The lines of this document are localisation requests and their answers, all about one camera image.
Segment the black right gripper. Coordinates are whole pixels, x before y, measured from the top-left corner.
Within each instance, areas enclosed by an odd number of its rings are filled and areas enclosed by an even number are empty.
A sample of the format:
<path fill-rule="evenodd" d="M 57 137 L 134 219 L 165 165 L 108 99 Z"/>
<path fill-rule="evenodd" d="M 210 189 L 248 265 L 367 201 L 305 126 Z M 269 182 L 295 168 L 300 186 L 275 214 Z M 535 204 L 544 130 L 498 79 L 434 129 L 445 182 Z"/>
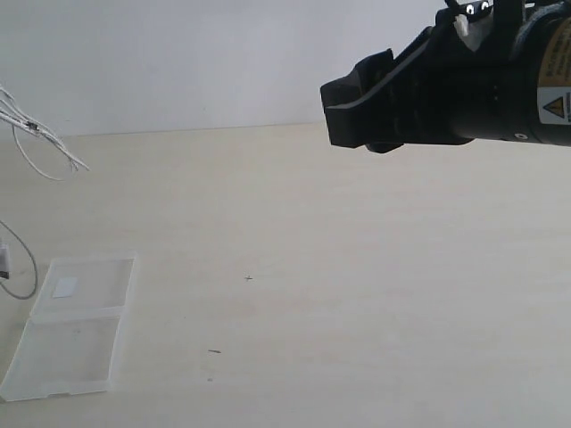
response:
<path fill-rule="evenodd" d="M 396 60 L 391 49 L 371 54 L 320 88 L 331 145 L 537 142 L 543 13 L 542 1 L 447 2 Z"/>

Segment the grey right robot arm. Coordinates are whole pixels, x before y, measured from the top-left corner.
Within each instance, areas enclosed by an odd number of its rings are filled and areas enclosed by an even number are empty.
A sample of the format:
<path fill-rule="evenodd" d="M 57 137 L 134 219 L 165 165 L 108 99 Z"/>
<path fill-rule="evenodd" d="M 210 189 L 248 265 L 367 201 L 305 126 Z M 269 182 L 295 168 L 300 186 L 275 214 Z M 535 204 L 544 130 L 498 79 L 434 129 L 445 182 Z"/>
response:
<path fill-rule="evenodd" d="M 362 59 L 320 96 L 334 146 L 567 146 L 570 4 L 450 1 L 401 53 Z"/>

